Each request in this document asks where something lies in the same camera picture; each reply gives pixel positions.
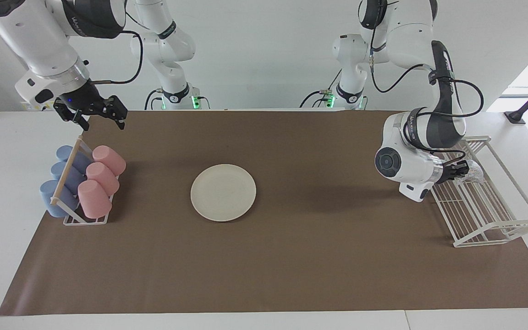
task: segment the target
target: plate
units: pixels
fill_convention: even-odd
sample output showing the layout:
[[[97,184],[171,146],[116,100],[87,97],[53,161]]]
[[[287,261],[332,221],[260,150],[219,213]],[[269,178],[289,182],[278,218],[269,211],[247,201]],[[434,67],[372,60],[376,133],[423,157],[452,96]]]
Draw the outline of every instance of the plate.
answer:
[[[252,207],[256,182],[243,168],[221,164],[212,166],[193,182],[191,203],[203,217],[218,222],[237,219]]]

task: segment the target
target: metal rack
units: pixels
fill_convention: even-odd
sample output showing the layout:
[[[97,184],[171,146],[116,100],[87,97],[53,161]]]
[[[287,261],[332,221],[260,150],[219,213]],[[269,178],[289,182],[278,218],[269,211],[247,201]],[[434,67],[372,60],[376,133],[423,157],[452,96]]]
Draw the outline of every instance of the metal rack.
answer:
[[[466,137],[455,146],[466,152],[465,159],[482,163],[476,154],[487,148],[528,205],[528,197],[490,145],[489,136]],[[450,160],[457,153],[440,155]],[[528,219],[518,220],[501,193],[484,171],[484,182],[446,181],[434,186],[433,195],[453,236],[453,246],[470,247],[504,244],[528,233]]]
[[[68,207],[68,205],[66,205],[63,201],[61,201],[60,196],[61,196],[62,188],[65,185],[66,178],[69,174],[69,169],[73,165],[73,162],[75,161],[75,157],[79,151],[86,154],[87,157],[91,159],[93,158],[93,151],[83,141],[82,135],[77,138],[77,141],[75,142],[75,146],[73,146],[71,155],[66,161],[65,169],[62,172],[62,175],[60,176],[59,182],[56,186],[56,190],[54,191],[53,196],[50,198],[50,204],[58,205],[61,209],[64,209],[64,211],[69,214],[65,217],[63,221],[63,224],[65,226],[90,226],[90,225],[97,225],[97,224],[106,224],[107,219],[109,218],[109,213],[107,213],[107,215],[105,215],[102,218],[89,219],[85,217],[84,215],[79,214],[79,213],[82,213],[82,210],[79,209],[80,203],[77,205],[77,209],[73,211],[70,207]],[[109,196],[109,201],[113,202],[113,195]]]

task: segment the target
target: white surface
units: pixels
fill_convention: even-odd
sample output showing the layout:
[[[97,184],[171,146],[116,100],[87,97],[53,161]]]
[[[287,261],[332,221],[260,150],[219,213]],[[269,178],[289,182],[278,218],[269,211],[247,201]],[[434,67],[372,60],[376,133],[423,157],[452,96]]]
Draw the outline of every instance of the white surface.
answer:
[[[0,113],[0,197],[12,197],[7,207],[2,207],[0,204],[0,303],[44,213],[44,206],[37,189],[41,182],[48,180],[50,166],[56,162],[54,150],[58,146],[74,142],[79,133],[77,126],[60,121],[56,113]],[[501,114],[486,113],[468,120],[468,134],[490,134],[493,138],[493,147],[528,194],[527,128],[509,125]],[[24,149],[26,144],[33,148]],[[12,165],[13,161],[17,161],[22,166]],[[12,185],[6,189],[8,182],[12,182]],[[523,324],[524,326],[514,327],[514,329],[528,328],[528,309],[413,311],[408,313],[409,320],[412,320],[412,330],[440,330],[451,326],[456,326],[456,328],[462,326],[463,329],[513,329],[511,326]],[[425,317],[415,318],[413,314],[425,315]],[[402,311],[387,313],[367,311],[361,313],[52,315],[0,318],[0,329],[2,330],[158,327],[172,329],[408,329],[405,314]]]
[[[191,203],[203,217],[218,222],[244,215],[256,199],[256,182],[243,168],[220,164],[197,176],[191,186]]]
[[[331,54],[334,40],[359,30],[358,2],[353,0],[170,0],[168,5],[178,26],[197,44],[195,58],[181,64],[187,79],[208,96],[214,109],[298,106],[313,90],[326,88],[339,70]],[[439,6],[434,37],[451,53],[457,78],[477,83],[490,104],[528,64],[528,1],[440,0]],[[133,1],[128,12],[137,16]],[[126,28],[142,31],[130,19]],[[138,65],[130,38],[75,37],[70,43],[82,59],[90,60],[92,78],[122,80]],[[16,73],[20,68],[0,41],[0,110],[19,109],[4,104],[19,100],[12,95],[13,84],[23,74]],[[402,71],[392,64],[379,65],[377,83],[385,88]],[[425,79],[424,72],[414,72],[388,95],[368,83],[368,108],[430,105]],[[151,65],[145,63],[134,83],[99,89],[103,96],[117,94],[127,107],[139,109],[158,86]],[[462,104],[470,109],[475,102]]]
[[[411,330],[528,330],[528,308],[407,311]]]

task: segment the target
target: brown tabletop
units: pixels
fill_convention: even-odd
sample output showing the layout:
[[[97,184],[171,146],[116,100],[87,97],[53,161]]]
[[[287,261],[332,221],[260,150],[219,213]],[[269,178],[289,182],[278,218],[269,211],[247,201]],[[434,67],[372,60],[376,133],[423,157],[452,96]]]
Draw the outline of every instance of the brown tabletop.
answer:
[[[390,114],[130,112],[124,131],[92,118],[86,143],[128,161],[109,223],[44,215],[0,315],[528,307],[522,240],[453,248],[432,198],[375,170]],[[230,223],[189,198],[217,164],[258,189]]]

